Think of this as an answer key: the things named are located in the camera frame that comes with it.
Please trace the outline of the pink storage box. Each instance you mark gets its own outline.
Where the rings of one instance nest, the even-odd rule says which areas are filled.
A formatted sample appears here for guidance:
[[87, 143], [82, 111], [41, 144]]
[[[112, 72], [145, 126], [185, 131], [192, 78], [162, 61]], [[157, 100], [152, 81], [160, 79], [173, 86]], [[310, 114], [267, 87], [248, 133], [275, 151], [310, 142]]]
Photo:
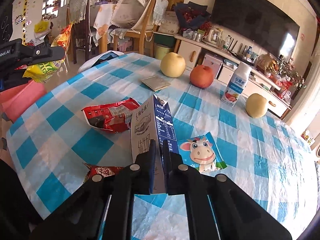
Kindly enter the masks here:
[[205, 53], [202, 64], [210, 67], [214, 74], [217, 75], [223, 63], [223, 58], [217, 54]]

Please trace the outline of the white electric kettle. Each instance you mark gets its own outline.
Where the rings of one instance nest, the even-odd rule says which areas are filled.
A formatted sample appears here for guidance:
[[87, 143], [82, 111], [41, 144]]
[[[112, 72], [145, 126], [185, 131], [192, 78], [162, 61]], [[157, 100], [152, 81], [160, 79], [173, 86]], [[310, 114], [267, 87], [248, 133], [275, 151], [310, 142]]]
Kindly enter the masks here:
[[221, 28], [211, 28], [208, 35], [203, 38], [203, 42], [220, 46], [223, 30]]

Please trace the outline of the yellow pear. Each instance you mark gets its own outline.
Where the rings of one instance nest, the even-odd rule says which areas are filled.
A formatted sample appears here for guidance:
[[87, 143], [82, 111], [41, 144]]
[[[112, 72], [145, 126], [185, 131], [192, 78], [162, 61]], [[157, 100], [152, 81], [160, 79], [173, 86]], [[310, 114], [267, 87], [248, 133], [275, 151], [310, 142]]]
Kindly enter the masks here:
[[246, 101], [246, 112], [252, 118], [260, 118], [267, 112], [268, 101], [262, 95], [254, 93], [251, 94]]
[[185, 59], [174, 52], [170, 52], [161, 60], [162, 73], [167, 77], [180, 77], [185, 71]]

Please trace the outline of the green small waste bin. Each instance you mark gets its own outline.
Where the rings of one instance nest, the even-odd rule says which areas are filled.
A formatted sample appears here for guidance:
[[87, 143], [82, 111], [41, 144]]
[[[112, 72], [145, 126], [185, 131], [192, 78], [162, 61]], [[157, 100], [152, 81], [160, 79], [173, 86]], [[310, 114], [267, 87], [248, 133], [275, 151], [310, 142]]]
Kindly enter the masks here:
[[155, 58], [162, 60], [165, 55], [171, 52], [171, 48], [162, 44], [155, 44]]

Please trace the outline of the dark wooden dining chair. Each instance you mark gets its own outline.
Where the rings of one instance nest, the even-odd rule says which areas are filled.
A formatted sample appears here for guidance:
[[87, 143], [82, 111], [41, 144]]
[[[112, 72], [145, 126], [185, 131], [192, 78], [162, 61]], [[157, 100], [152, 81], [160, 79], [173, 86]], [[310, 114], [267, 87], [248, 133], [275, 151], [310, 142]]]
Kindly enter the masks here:
[[91, 29], [89, 23], [90, 0], [70, 0], [69, 21], [71, 28], [71, 45], [73, 63], [77, 63], [77, 51], [85, 52], [85, 60], [89, 59]]

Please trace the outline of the yellow pear right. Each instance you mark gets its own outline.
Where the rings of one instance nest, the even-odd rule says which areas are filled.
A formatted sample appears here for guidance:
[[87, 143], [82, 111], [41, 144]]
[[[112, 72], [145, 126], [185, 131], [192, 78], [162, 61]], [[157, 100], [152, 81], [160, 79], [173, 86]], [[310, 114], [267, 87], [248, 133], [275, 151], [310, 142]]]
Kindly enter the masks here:
[[246, 101], [246, 112], [252, 118], [260, 118], [267, 112], [268, 101], [262, 95], [254, 93], [251, 94]]

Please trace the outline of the small red candy packet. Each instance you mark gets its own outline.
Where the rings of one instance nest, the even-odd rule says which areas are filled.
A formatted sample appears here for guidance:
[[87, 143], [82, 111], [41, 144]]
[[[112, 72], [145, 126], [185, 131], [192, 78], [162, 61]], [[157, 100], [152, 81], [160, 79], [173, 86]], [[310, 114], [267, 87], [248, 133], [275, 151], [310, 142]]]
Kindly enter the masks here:
[[84, 183], [89, 179], [91, 179], [96, 174], [99, 174], [103, 177], [109, 177], [109, 176], [118, 174], [123, 169], [123, 167], [98, 166], [98, 165], [92, 165], [88, 163], [84, 163], [84, 165], [88, 168], [88, 172], [84, 178]]

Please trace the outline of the red orange apple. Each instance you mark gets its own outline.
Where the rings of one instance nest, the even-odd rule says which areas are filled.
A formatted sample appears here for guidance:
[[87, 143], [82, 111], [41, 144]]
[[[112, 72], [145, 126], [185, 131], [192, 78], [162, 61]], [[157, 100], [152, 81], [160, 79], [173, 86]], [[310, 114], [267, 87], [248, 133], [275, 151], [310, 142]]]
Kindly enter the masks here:
[[189, 79], [192, 85], [206, 89], [213, 83], [214, 72], [212, 68], [201, 64], [191, 71]]

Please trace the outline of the light wooden dining chair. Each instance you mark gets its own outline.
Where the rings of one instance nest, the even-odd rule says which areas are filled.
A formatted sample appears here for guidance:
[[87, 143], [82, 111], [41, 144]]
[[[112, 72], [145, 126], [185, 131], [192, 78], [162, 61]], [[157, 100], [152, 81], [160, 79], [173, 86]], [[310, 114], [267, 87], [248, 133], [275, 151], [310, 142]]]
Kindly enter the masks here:
[[110, 43], [118, 50], [118, 42], [122, 38], [133, 39], [133, 52], [144, 54], [145, 42], [153, 41], [153, 31], [157, 24], [153, 22], [156, 0], [146, 0], [144, 4], [138, 0], [119, 0], [111, 4], [111, 22], [99, 40], [100, 51], [106, 52]]

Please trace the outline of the cow cartoon blue packet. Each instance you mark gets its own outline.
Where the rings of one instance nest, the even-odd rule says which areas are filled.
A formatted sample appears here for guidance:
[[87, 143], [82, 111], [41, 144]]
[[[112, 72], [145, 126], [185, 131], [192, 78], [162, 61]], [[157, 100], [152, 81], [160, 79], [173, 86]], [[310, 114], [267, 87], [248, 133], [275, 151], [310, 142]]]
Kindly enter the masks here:
[[178, 150], [183, 163], [197, 169], [200, 173], [223, 170], [227, 167], [210, 132], [179, 140]]

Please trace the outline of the white tv cabinet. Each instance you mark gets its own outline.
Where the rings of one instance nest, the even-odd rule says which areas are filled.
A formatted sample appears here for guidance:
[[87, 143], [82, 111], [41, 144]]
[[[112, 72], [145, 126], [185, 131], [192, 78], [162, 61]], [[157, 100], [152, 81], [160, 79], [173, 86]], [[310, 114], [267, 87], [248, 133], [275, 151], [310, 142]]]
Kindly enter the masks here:
[[[241, 63], [225, 50], [203, 42], [193, 41], [178, 34], [175, 34], [174, 38], [176, 38], [174, 52], [185, 59], [186, 69], [189, 71], [202, 63], [205, 53], [220, 55], [223, 58], [223, 63], [215, 78], [225, 85], [229, 83], [231, 76]], [[252, 67], [249, 83], [243, 92], [244, 97], [249, 97], [254, 93], [262, 95], [269, 102], [268, 110], [283, 119], [290, 112], [291, 106], [285, 100], [279, 98], [276, 91], [280, 91], [280, 87], [255, 67]]]

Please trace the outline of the pink plastic trash bin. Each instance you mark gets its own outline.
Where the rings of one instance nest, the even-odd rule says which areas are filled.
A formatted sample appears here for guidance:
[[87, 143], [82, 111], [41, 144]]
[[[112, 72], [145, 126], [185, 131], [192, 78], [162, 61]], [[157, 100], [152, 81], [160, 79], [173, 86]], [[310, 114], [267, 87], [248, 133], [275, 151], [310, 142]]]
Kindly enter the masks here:
[[46, 94], [45, 86], [35, 81], [8, 89], [1, 92], [1, 113], [5, 113], [9, 120], [15, 122], [33, 103]]

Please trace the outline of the dining table with floral cloth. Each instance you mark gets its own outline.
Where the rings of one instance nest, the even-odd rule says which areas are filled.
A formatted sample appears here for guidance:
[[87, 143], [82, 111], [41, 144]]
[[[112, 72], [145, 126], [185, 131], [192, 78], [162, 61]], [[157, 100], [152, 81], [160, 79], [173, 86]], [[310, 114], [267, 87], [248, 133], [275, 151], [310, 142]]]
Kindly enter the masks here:
[[107, 31], [111, 26], [115, 4], [101, 4], [89, 7], [89, 25], [93, 31], [93, 41], [99, 53], [107, 52]]

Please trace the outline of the blue white checkered tablecloth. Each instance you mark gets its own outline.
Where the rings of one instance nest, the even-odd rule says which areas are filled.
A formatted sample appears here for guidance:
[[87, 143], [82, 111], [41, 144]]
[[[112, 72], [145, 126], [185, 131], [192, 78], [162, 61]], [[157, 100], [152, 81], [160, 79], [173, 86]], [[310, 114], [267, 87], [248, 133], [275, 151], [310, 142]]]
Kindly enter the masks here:
[[[132, 163], [130, 132], [101, 132], [82, 109], [153, 92], [142, 79], [160, 75], [160, 62], [131, 53], [92, 67], [31, 105], [7, 131], [20, 182], [39, 215], [46, 218], [84, 181], [87, 164]], [[199, 89], [184, 74], [157, 95], [169, 103], [176, 137], [211, 133], [227, 164], [223, 173], [297, 239], [318, 209], [318, 173], [309, 145], [273, 114], [253, 119], [240, 98], [221, 101], [225, 87], [214, 81]]]

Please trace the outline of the dark blue flower bouquet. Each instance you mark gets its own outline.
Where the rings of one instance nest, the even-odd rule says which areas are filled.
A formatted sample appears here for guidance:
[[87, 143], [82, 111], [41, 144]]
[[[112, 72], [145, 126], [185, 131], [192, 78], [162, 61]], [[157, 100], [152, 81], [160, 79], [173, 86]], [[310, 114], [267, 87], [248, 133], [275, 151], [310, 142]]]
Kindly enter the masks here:
[[206, 5], [199, 5], [194, 2], [177, 3], [174, 6], [174, 12], [178, 19], [180, 31], [197, 30], [210, 17]]

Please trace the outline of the yellow snack wrapper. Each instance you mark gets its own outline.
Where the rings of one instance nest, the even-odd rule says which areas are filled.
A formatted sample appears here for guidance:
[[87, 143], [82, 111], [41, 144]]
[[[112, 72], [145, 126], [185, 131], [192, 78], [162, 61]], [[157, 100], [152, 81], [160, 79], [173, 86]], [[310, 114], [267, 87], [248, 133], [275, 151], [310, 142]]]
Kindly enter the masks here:
[[67, 25], [56, 38], [52, 45], [43, 48], [41, 52], [48, 52], [48, 56], [36, 60], [26, 68], [23, 78], [30, 78], [35, 82], [44, 83], [49, 80], [53, 74], [60, 70], [64, 63], [71, 40], [72, 24]]

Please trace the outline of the black flat screen television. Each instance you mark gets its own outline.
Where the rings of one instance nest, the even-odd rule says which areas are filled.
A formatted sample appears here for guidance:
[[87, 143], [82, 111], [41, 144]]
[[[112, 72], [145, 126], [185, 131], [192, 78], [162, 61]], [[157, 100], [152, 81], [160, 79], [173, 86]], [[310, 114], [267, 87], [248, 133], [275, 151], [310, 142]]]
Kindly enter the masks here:
[[210, 19], [285, 59], [299, 32], [299, 25], [268, 0], [215, 0]]

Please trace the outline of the white yogurt drink bottle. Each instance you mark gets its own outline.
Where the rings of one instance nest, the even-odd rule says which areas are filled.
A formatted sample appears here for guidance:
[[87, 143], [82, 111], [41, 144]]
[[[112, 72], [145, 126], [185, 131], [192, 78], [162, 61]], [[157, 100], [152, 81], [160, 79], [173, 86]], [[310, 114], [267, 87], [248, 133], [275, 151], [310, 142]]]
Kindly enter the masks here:
[[233, 107], [246, 87], [252, 68], [241, 62], [225, 88], [221, 101]]

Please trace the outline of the large red snack bag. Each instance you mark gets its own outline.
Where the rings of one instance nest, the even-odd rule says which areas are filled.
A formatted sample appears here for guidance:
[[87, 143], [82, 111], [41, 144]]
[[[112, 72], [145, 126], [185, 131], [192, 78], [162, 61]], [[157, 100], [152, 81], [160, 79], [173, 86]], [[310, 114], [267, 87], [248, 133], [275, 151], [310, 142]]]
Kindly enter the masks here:
[[138, 109], [140, 104], [133, 98], [94, 105], [83, 108], [85, 120], [89, 126], [107, 133], [121, 133], [130, 129], [132, 112]]

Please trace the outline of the yellow pear left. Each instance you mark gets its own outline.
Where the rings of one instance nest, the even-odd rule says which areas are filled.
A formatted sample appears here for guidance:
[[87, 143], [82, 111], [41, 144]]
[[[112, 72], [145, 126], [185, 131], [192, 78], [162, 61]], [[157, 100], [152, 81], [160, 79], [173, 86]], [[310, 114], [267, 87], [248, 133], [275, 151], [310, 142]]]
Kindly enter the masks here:
[[170, 52], [161, 60], [162, 73], [167, 77], [180, 77], [185, 71], [185, 59], [174, 52]]

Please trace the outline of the square silver foil packet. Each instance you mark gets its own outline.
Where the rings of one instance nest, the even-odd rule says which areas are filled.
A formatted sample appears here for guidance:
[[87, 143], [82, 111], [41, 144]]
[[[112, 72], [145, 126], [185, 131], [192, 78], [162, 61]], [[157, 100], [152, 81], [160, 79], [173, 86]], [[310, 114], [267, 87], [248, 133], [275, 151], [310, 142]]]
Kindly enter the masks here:
[[141, 80], [143, 84], [148, 86], [154, 92], [162, 90], [170, 86], [170, 83], [157, 75], [146, 77]]

